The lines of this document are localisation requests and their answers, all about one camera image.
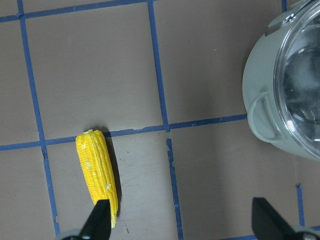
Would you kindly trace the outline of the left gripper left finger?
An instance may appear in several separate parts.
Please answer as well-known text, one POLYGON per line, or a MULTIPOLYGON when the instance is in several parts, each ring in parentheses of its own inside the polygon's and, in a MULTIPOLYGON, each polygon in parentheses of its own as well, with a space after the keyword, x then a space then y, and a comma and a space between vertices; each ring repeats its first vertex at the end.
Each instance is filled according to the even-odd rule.
POLYGON ((108 240, 111 236, 111 206, 108 199, 98 200, 79 232, 80 240, 108 240))

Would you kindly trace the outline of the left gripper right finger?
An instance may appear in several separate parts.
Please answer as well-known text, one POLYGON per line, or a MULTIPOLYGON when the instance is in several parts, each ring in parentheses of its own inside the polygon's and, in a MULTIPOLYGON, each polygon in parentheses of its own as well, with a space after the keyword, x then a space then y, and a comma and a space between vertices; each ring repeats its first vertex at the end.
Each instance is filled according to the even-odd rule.
POLYGON ((251 228, 257 240, 288 240, 296 234, 264 197, 252 199, 251 228))

